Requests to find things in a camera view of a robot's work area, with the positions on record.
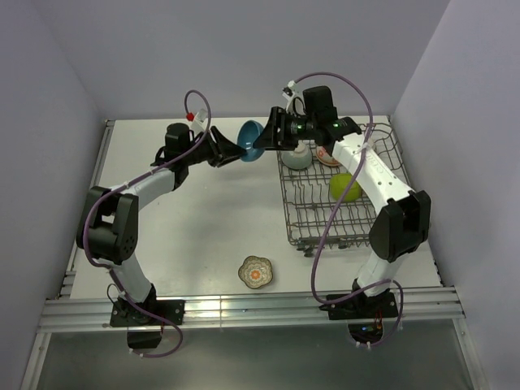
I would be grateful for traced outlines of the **blue ceramic bowl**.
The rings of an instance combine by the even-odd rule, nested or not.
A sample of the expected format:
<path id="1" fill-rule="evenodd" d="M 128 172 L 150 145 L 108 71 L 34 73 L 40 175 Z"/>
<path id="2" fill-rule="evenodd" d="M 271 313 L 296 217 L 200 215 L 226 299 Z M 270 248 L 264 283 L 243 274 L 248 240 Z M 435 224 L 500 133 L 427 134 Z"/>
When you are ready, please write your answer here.
<path id="1" fill-rule="evenodd" d="M 252 163 L 262 157 L 264 149 L 254 147 L 254 142 L 261 135 L 262 131 L 263 126 L 254 120 L 248 120 L 240 127 L 236 143 L 245 150 L 245 154 L 240 157 L 242 162 Z"/>

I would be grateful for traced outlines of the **pale green ceramic bowl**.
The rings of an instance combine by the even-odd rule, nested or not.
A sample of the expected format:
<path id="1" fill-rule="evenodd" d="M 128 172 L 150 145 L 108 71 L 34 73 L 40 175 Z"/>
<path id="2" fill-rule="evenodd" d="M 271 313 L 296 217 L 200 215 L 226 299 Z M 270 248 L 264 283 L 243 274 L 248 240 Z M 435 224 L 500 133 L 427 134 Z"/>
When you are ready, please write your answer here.
<path id="1" fill-rule="evenodd" d="M 281 161 L 289 169 L 304 170 L 312 163 L 312 153 L 307 145 L 302 144 L 293 151 L 283 151 Z"/>

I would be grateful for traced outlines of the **orange floral patterned bowl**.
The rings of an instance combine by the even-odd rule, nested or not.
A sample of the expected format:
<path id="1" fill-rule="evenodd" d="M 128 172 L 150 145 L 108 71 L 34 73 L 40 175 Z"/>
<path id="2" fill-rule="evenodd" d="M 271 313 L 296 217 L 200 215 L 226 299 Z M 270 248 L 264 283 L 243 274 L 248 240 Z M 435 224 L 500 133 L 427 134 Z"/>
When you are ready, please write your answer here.
<path id="1" fill-rule="evenodd" d="M 315 156 L 325 166 L 338 167 L 340 165 L 322 146 L 316 147 Z"/>

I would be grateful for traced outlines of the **white square bowl green outside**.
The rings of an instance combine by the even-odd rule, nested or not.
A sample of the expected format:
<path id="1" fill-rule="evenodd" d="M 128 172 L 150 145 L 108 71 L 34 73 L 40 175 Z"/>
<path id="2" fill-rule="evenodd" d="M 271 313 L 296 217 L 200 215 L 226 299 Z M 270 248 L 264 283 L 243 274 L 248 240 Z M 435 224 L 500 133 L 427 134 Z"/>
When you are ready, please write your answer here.
<path id="1" fill-rule="evenodd" d="M 331 197 L 338 201 L 343 195 L 343 192 L 347 189 L 351 180 L 352 176 L 349 173 L 335 174 L 329 182 L 329 193 Z M 362 188 L 356 181 L 354 181 L 349 187 L 349 191 L 344 195 L 343 202 L 354 202 L 361 196 Z"/>

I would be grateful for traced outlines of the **small flower shaped patterned dish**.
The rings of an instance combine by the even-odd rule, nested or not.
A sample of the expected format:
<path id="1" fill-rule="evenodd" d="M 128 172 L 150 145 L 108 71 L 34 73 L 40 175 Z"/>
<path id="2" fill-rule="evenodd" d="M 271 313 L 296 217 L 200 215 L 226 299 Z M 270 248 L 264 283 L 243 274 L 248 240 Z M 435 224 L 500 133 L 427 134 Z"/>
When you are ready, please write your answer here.
<path id="1" fill-rule="evenodd" d="M 247 288 L 259 289 L 274 278 L 273 267 L 268 258 L 248 256 L 238 269 L 238 277 Z"/>

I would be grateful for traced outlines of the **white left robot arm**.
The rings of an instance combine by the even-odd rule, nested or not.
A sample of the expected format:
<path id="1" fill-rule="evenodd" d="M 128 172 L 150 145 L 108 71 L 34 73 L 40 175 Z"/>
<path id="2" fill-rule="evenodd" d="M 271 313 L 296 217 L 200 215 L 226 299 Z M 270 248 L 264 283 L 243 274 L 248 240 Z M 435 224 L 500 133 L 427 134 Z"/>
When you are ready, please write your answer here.
<path id="1" fill-rule="evenodd" d="M 221 167 L 245 156 L 249 148 L 228 140 L 215 126 L 195 133 L 184 123 L 167 127 L 165 144 L 151 168 L 126 184 L 92 187 L 84 204 L 76 236 L 90 265 L 104 268 L 123 299 L 132 302 L 129 315 L 139 324 L 152 323 L 158 303 L 135 251 L 139 213 L 159 197 L 178 189 L 198 163 Z"/>

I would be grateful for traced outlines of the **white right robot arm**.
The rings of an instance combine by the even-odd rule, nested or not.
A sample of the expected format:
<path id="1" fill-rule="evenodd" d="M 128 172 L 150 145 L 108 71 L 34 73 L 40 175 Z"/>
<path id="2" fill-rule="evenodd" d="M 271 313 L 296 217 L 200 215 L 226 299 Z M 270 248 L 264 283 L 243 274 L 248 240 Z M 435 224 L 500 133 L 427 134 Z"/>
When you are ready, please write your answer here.
<path id="1" fill-rule="evenodd" d="M 353 311 L 367 317 L 379 308 L 379 295 L 394 281 L 404 258 L 427 240 L 431 198 L 400 180 L 370 147 L 370 130 L 349 117 L 339 117 L 327 86 L 302 93 L 305 113 L 271 108 L 255 149 L 293 151 L 300 141 L 313 141 L 340 163 L 368 196 L 376 219 L 370 229 L 370 257 L 362 265 L 349 294 Z"/>

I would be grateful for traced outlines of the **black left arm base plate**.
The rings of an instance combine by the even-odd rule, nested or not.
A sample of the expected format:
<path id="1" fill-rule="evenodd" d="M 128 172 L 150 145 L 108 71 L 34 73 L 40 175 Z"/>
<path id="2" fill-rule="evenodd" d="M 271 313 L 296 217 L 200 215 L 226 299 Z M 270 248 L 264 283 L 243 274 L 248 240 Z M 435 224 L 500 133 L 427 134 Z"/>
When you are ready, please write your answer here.
<path id="1" fill-rule="evenodd" d="M 137 309 L 128 301 L 118 299 L 110 316 L 111 327 L 146 327 L 167 323 L 181 325 L 184 318 L 184 300 L 159 300 L 145 303 Z"/>

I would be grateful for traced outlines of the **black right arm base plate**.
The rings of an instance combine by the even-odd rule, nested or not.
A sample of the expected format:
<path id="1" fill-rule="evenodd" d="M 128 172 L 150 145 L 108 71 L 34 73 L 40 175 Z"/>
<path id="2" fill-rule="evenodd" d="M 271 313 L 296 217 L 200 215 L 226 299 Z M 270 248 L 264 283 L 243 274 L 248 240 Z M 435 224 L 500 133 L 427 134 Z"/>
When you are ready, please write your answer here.
<path id="1" fill-rule="evenodd" d="M 398 306 L 393 292 L 387 290 L 375 297 L 364 293 L 337 304 L 321 305 L 330 320 L 386 319 L 396 318 Z"/>

